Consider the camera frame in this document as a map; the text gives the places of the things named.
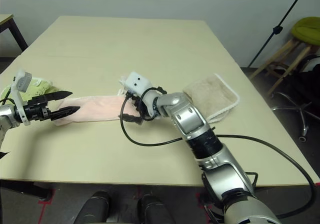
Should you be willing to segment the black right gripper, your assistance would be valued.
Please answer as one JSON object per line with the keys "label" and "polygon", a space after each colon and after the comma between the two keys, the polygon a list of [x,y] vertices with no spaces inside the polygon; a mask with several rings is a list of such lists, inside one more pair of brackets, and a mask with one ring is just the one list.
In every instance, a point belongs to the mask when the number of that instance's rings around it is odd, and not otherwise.
{"label": "black right gripper", "polygon": [[119,119],[121,119],[123,122],[136,123],[138,125],[141,125],[143,121],[153,121],[155,119],[154,116],[151,117],[149,115],[147,106],[144,104],[143,101],[141,101],[141,99],[138,96],[133,95],[130,99],[132,106],[139,113],[139,116],[123,113],[122,115],[118,115]]}

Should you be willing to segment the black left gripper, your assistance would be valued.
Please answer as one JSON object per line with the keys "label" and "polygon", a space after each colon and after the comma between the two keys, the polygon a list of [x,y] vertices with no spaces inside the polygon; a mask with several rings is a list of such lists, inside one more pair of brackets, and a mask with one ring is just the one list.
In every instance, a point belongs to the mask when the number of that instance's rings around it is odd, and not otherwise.
{"label": "black left gripper", "polygon": [[29,121],[44,121],[48,119],[55,121],[76,113],[81,108],[80,106],[67,106],[53,112],[47,108],[49,101],[62,100],[72,94],[71,91],[60,90],[33,97],[23,106],[26,118]]}

